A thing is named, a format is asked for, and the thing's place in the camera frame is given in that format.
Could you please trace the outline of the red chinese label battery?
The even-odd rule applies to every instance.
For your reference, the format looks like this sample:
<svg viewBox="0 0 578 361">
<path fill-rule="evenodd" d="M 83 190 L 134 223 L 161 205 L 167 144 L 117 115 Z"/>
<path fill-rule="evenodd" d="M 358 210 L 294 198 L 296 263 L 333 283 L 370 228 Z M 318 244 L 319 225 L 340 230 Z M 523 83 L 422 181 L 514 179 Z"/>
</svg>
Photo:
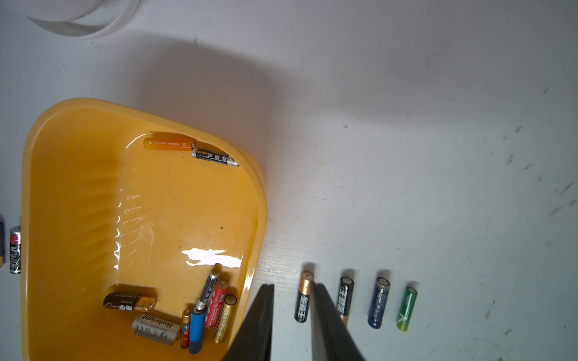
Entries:
<svg viewBox="0 0 578 361">
<path fill-rule="evenodd" d="M 212 329 L 217 326 L 221 317 L 221 308 L 224 304 L 224 299 L 227 295 L 229 282 L 225 279 L 218 279 L 212 291 L 211 298 L 206 311 L 206 318 L 204 326 L 207 329 Z"/>
</svg>

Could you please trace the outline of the white rectangular battery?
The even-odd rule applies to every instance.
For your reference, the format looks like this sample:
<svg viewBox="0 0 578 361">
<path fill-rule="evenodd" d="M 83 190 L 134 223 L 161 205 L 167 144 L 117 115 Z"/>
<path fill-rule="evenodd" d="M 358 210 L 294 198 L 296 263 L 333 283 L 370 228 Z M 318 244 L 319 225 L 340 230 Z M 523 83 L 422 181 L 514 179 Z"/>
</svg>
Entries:
<svg viewBox="0 0 578 361">
<path fill-rule="evenodd" d="M 172 346 L 182 330 L 180 323 L 173 323 L 151 314 L 139 314 L 132 322 L 135 335 Z"/>
</svg>

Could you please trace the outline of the yellow plastic storage tray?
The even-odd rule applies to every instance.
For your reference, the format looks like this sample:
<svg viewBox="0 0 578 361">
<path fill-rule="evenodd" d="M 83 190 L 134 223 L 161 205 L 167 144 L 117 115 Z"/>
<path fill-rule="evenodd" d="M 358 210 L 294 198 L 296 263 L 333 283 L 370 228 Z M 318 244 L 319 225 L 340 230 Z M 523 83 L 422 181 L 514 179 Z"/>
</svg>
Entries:
<svg viewBox="0 0 578 361">
<path fill-rule="evenodd" d="M 147 137 L 193 138 L 239 167 L 148 150 Z M 220 360 L 239 331 L 266 229 L 264 178 L 245 151 L 198 129 L 96 99 L 48 108 L 26 140 L 22 183 L 22 350 L 26 360 L 191 360 L 178 344 L 134 334 L 113 292 L 154 296 L 178 321 L 216 263 L 238 303 Z"/>
</svg>

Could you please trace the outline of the black gold battery in tray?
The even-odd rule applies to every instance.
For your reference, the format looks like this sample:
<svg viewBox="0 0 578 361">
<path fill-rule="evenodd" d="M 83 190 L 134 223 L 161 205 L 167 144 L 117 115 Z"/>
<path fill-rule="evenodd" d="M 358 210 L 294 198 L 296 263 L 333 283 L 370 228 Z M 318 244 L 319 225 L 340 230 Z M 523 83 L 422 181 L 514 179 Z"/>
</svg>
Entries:
<svg viewBox="0 0 578 361">
<path fill-rule="evenodd" d="M 154 310 L 157 298 L 154 296 L 127 293 L 110 293 L 103 300 L 103 307 L 120 311 L 139 311 L 149 313 Z"/>
</svg>

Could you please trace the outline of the black copper battery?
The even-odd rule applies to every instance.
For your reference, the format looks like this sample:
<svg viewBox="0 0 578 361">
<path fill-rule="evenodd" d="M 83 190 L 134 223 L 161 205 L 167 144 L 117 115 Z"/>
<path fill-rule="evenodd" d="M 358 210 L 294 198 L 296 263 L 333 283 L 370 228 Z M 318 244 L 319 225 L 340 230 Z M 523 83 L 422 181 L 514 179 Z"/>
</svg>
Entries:
<svg viewBox="0 0 578 361">
<path fill-rule="evenodd" d="M 305 323 L 309 313 L 309 297 L 315 276 L 310 271 L 303 271 L 300 276 L 294 319 L 298 323 Z"/>
</svg>

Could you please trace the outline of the black red silver battery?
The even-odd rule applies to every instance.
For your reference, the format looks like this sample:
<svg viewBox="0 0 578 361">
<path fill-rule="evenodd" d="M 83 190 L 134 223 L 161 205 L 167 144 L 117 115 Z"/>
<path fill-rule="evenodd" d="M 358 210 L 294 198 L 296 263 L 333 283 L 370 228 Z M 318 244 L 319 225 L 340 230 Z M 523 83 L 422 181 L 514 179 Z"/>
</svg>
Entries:
<svg viewBox="0 0 578 361">
<path fill-rule="evenodd" d="M 10 254 L 10 273 L 21 273 L 21 226 L 10 228 L 9 254 Z"/>
</svg>

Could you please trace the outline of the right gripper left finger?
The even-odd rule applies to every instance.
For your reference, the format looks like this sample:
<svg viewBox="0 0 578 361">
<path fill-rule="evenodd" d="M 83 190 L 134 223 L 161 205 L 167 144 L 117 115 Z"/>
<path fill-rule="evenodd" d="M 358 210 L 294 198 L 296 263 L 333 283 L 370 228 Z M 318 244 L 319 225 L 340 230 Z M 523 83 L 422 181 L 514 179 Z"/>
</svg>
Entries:
<svg viewBox="0 0 578 361">
<path fill-rule="evenodd" d="M 273 284 L 260 287 L 223 361 L 271 360 L 274 290 Z"/>
</svg>

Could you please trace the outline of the dark blue battery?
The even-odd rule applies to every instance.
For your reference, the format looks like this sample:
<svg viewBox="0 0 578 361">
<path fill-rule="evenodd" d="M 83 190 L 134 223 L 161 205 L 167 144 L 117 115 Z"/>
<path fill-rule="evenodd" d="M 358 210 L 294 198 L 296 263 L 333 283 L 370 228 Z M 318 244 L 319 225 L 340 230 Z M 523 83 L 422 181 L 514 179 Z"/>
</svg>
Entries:
<svg viewBox="0 0 578 361">
<path fill-rule="evenodd" d="M 380 329 L 382 326 L 390 288 L 391 283 L 387 278 L 376 278 L 367 318 L 367 323 L 373 329 Z"/>
</svg>

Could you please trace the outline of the orange battery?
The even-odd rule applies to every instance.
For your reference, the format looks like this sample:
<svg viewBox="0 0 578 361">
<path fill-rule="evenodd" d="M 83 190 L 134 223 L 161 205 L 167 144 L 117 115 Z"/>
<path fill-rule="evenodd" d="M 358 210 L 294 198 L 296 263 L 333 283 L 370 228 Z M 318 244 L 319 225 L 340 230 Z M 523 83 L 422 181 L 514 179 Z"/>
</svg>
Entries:
<svg viewBox="0 0 578 361">
<path fill-rule="evenodd" d="M 143 145 L 148 150 L 183 151 L 190 153 L 195 147 L 196 141 L 193 138 L 155 135 L 145 138 Z"/>
</svg>

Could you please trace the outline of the white cup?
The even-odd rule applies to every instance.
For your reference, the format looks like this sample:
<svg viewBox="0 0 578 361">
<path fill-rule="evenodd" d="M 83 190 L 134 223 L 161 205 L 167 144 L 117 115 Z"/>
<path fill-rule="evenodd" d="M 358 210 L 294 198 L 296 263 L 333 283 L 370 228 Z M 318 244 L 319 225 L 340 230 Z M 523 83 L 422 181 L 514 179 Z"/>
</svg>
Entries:
<svg viewBox="0 0 578 361">
<path fill-rule="evenodd" d="M 46 32 L 94 40 L 122 29 L 139 3 L 139 0 L 2 1 L 1 6 L 23 15 Z"/>
</svg>

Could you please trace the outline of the black battery copper end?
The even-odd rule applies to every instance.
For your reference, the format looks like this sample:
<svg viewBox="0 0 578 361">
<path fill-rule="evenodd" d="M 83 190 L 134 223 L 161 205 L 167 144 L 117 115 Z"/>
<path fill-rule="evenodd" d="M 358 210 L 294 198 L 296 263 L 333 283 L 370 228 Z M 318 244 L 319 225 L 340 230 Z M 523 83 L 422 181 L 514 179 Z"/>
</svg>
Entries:
<svg viewBox="0 0 578 361">
<path fill-rule="evenodd" d="M 337 296 L 337 312 L 341 317 L 345 326 L 349 322 L 349 313 L 352 304 L 352 297 L 354 293 L 355 282 L 348 276 L 340 278 L 339 293 Z"/>
</svg>

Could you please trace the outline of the black white slim battery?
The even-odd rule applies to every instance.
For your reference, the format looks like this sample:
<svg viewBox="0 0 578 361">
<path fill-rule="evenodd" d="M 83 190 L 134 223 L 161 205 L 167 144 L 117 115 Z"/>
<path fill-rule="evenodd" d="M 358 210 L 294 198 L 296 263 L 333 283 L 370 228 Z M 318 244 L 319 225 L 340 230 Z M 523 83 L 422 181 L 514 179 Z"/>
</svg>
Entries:
<svg viewBox="0 0 578 361">
<path fill-rule="evenodd" d="M 215 288 L 215 284 L 221 276 L 222 265 L 216 263 L 211 271 L 209 272 L 208 278 L 205 282 L 202 292 L 200 293 L 199 299 L 195 305 L 195 309 L 199 311 L 204 311 L 207 307 L 209 300 L 211 299 L 212 292 Z"/>
</svg>

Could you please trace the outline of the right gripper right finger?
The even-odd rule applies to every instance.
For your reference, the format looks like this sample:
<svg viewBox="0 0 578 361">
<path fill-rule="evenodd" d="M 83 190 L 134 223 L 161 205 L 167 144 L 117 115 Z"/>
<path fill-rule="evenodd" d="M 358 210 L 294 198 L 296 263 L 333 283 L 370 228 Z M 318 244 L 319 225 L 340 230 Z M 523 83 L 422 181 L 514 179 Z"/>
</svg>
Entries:
<svg viewBox="0 0 578 361">
<path fill-rule="evenodd" d="M 312 359 L 364 360 L 323 284 L 312 286 Z"/>
</svg>

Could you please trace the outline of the green battery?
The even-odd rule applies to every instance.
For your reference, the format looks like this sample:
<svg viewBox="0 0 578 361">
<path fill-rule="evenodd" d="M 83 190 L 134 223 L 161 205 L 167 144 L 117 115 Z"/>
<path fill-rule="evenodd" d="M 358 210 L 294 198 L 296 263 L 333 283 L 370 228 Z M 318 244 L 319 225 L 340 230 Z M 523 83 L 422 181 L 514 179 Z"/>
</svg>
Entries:
<svg viewBox="0 0 578 361">
<path fill-rule="evenodd" d="M 412 313 L 415 308 L 417 296 L 418 291 L 414 287 L 406 287 L 396 320 L 397 328 L 401 332 L 406 332 L 409 329 L 409 323 L 412 320 Z"/>
</svg>

